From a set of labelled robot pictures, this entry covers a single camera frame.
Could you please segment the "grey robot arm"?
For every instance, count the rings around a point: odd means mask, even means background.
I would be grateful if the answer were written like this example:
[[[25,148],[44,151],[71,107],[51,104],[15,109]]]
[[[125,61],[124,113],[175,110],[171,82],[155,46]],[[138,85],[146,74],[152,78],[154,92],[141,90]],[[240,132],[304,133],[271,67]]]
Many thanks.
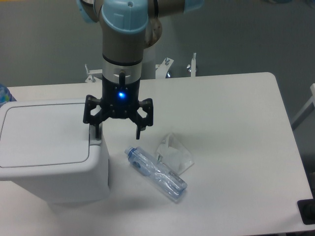
[[[101,124],[108,118],[130,119],[136,138],[153,125],[153,101],[139,101],[142,60],[151,20],[199,9],[202,0],[78,0],[82,18],[102,29],[102,97],[87,95],[83,122],[101,140]]]

